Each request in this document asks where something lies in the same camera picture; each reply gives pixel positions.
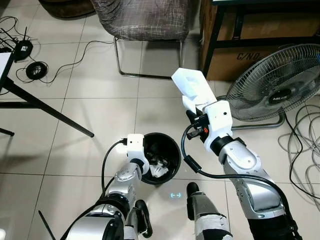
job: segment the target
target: metal chair leg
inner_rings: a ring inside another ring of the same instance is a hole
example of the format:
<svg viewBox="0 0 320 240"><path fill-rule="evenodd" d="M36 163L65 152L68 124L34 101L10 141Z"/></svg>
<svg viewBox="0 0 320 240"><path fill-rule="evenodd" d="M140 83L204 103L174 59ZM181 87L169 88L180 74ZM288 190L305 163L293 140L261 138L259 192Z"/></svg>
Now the metal chair leg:
<svg viewBox="0 0 320 240"><path fill-rule="evenodd" d="M274 129L280 127L285 122L285 114L283 112L279 113L279 120L274 123L265 123L265 124L254 124L254 125L240 125L233 126L232 131L238 130L252 130L252 129Z"/></svg>
<svg viewBox="0 0 320 240"><path fill-rule="evenodd" d="M180 41L179 67L184 67L184 42Z"/></svg>
<svg viewBox="0 0 320 240"><path fill-rule="evenodd" d="M2 133L2 134L7 134L7 135L9 135L9 136L15 135L14 132L5 130L5 129L3 129L3 128L0 128L0 133Z"/></svg>
<svg viewBox="0 0 320 240"><path fill-rule="evenodd" d="M119 51L117 45L117 38L113 38L114 50L115 50L115 58L116 58L116 66L121 75L126 77L134 77L134 78L151 78L151 79L166 79L171 80L171 76L161 76L161 75L149 75L149 74L140 74L140 73L128 73L121 70L120 60L119 60ZM183 65L183 42L180 42L180 53L179 53L179 67Z"/></svg>

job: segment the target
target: black trash bin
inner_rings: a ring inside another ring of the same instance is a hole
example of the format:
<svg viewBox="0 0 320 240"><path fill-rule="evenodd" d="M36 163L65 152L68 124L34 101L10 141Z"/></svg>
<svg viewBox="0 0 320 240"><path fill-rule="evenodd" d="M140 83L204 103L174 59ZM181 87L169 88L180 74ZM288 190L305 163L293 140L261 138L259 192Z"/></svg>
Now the black trash bin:
<svg viewBox="0 0 320 240"><path fill-rule="evenodd" d="M172 179L179 170L181 164L181 153L180 149L170 136L152 132L144 135L144 155L150 161L151 157L157 155L160 158L168 161L168 172L161 177L152 176L149 170L145 175L142 176L142 181L147 184L159 185L163 184Z"/></svg>

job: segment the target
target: antenna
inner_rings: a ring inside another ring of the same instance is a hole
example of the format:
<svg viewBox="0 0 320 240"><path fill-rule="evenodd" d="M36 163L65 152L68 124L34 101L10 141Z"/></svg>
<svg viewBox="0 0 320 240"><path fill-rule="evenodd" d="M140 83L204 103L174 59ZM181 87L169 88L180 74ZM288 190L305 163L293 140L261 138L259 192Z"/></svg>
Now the antenna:
<svg viewBox="0 0 320 240"><path fill-rule="evenodd" d="M47 229L47 231L49 232L49 234L50 234L50 236L51 236L52 240L56 240L56 238L55 238L54 234L52 233L52 231L51 231L51 229L50 229L50 227L49 227L49 225L48 225L48 223L47 223L47 221L46 221L46 219L45 219L44 215L42 214L42 212L41 212L40 210L38 211L38 213L39 213L39 215L40 215L40 218L41 218L41 220L42 220L42 222L43 222L43 224L44 224L45 228L46 228L46 229Z"/></svg>
<svg viewBox="0 0 320 240"><path fill-rule="evenodd" d="M23 41L26 39L26 34L27 34L27 27L25 27L25 30L24 30Z"/></svg>

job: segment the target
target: black pole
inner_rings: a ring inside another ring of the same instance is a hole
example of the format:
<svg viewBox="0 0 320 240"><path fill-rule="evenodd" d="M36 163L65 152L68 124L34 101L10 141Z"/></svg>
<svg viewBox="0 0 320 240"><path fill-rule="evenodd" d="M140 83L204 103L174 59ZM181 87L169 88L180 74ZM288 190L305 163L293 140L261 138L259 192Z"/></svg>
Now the black pole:
<svg viewBox="0 0 320 240"><path fill-rule="evenodd" d="M11 93L17 95L18 97L22 98L23 100L27 101L28 103L34 105L35 107L45 111L46 113L50 114L51 116L59 119L60 121L68 124L69 126L79 130L80 132L84 133L89 137L93 137L94 134L89 130L85 129L84 127L80 126L78 123L72 121L70 118L66 117L62 113L58 112L57 110L50 107L48 104L44 103L43 101L39 100L35 96L31 95L27 91L23 90L19 86L15 85L14 81L7 77L3 87L10 91Z"/></svg>
<svg viewBox="0 0 320 240"><path fill-rule="evenodd" d="M3 128L0 128L0 133L2 133L2 134L7 134L7 135L9 135L9 136L15 135L14 132L5 130L5 129L3 129Z"/></svg>
<svg viewBox="0 0 320 240"><path fill-rule="evenodd" d="M218 6L218 9L216 11L215 20L214 20L214 24L212 27L211 38L210 38L210 42L209 42L209 47L208 47L208 51L207 51L207 54L205 57L204 67L203 67L203 71L202 71L203 75L206 78L207 78L207 74L208 74L209 67L211 64L211 59L214 55L214 51L216 48L216 42L218 39L220 28L221 28L222 22L224 20L225 10L226 10L226 6Z"/></svg>

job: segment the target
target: gray fabric seat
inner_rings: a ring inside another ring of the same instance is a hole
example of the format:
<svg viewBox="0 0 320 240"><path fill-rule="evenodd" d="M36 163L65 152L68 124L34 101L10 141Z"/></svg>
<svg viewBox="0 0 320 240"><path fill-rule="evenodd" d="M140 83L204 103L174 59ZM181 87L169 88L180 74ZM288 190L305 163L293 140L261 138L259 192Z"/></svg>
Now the gray fabric seat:
<svg viewBox="0 0 320 240"><path fill-rule="evenodd" d="M189 0L91 0L104 29L119 39L184 41Z"/></svg>

